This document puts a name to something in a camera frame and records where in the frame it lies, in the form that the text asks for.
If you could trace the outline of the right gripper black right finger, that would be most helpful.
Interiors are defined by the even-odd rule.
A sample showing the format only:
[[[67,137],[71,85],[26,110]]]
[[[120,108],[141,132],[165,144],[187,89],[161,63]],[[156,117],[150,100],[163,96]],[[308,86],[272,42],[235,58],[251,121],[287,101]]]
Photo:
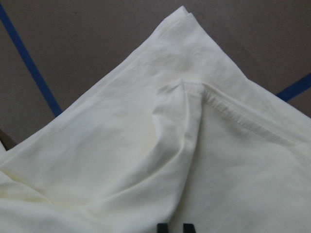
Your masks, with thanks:
[[[195,233],[195,226],[191,223],[184,223],[183,233]]]

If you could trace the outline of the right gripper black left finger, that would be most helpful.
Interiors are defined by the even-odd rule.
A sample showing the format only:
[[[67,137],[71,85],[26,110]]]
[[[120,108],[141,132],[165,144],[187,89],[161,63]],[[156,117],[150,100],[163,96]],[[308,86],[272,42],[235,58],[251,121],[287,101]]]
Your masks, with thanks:
[[[168,224],[167,223],[158,223],[156,226],[157,233],[168,233]]]

